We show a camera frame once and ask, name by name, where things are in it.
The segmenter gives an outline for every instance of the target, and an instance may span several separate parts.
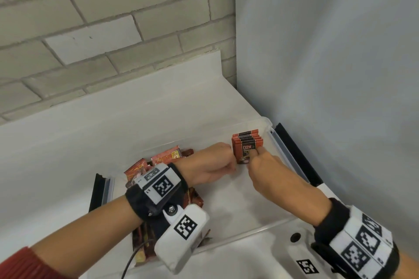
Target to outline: wristband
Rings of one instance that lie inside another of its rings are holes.
[[[391,232],[358,208],[330,200],[332,209],[316,228],[312,248],[347,278],[393,276],[400,257]]]
[[[145,222],[155,221],[167,204],[181,205],[187,183],[176,166],[160,163],[143,176],[125,193],[133,211]]]

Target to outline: brick wall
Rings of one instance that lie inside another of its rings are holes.
[[[221,49],[234,0],[0,0],[0,124]]]

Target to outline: plastic container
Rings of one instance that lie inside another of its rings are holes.
[[[150,158],[176,145],[179,145],[181,149],[192,148],[198,151],[219,141],[231,144],[231,136],[233,134],[252,129],[259,129],[259,135],[264,139],[264,147],[270,153],[279,156],[287,166],[297,172],[294,166],[291,165],[293,161],[292,156],[285,145],[281,143],[278,135],[276,135],[270,120],[264,117],[217,129],[205,130],[202,134],[194,135],[193,137],[167,142],[140,151],[138,159]],[[114,198],[125,192],[123,185],[126,179],[124,176],[121,178],[121,176],[123,175],[117,176],[115,181]],[[238,172],[234,175],[223,177],[211,184],[197,186],[196,190],[204,199],[203,209],[211,218],[211,232],[209,236],[212,237],[212,240],[205,246],[198,248],[195,253],[230,243],[295,219],[290,213],[266,200],[254,189],[245,165],[238,165]],[[132,254],[132,245],[129,241],[126,241],[125,247],[119,247],[114,252],[111,250],[95,266],[95,268],[102,267],[101,271],[99,271],[102,273],[102,276],[95,274],[91,277],[116,278],[120,276],[130,254]],[[108,273],[108,275],[104,276],[105,268],[108,268],[111,264],[114,274]],[[161,265],[161,262],[158,260],[150,261],[139,267],[131,265],[128,274],[159,265]]]

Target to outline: person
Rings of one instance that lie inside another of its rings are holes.
[[[331,210],[331,201],[319,189],[264,147],[251,150],[247,166],[256,191],[303,221],[318,226]],[[192,187],[235,173],[236,160],[230,145],[217,143],[178,161],[176,167]],[[127,198],[118,197],[9,257],[0,264],[0,278],[77,278],[141,223]],[[394,278],[418,277],[419,265],[401,252]]]

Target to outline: ribbed sleeve cuff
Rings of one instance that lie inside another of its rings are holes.
[[[0,279],[69,279],[35,255],[29,247],[22,248],[0,264]]]

